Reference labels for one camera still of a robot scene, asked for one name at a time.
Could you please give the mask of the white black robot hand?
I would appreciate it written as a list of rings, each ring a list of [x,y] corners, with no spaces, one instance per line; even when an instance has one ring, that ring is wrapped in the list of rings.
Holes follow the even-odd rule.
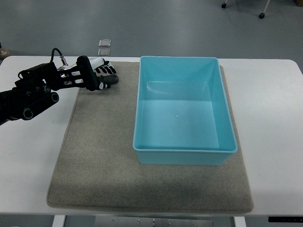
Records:
[[[98,90],[110,88],[111,85],[108,86],[108,85],[104,84],[101,81],[100,77],[116,74],[116,69],[114,68],[112,63],[110,61],[105,60],[102,57],[92,57],[92,58],[89,58],[89,61],[91,63],[93,71],[95,72],[95,74],[97,76]]]

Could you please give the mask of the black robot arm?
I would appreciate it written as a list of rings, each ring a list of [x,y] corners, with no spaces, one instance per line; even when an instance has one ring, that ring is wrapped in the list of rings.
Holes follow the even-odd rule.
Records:
[[[86,88],[95,91],[99,88],[98,78],[87,56],[77,58],[75,66],[58,70],[54,63],[52,49],[51,59],[22,70],[18,81],[11,90],[0,94],[0,123],[22,119],[29,121],[59,101],[57,91],[71,87]]]

